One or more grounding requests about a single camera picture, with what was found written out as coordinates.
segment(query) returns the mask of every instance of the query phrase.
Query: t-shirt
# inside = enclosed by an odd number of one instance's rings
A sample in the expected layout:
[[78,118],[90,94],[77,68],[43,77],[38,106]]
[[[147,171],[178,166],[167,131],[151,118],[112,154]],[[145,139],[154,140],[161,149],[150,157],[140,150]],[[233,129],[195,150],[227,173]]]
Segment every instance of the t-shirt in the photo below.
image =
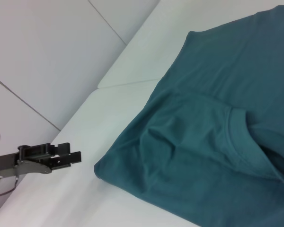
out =
[[95,173],[203,227],[284,227],[284,6],[190,32]]

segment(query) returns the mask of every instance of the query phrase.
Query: white surface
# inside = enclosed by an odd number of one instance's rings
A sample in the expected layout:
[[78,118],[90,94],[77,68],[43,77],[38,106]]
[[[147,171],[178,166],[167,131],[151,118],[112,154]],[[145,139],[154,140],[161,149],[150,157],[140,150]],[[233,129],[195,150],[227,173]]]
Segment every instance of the white surface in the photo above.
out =
[[59,129],[124,48],[88,0],[0,0],[0,80]]
[[284,5],[284,0],[161,0],[98,87],[160,79],[189,31],[219,25]]
[[89,0],[128,44],[159,0]]
[[[50,123],[21,102],[0,84],[0,155],[17,152],[20,145],[53,141],[59,133]],[[15,178],[0,182],[0,193],[14,187]],[[0,197],[0,207],[10,194]]]
[[82,163],[28,174],[0,209],[0,227],[194,226],[94,175],[93,165],[142,110],[157,82],[93,92],[54,140],[80,150]]

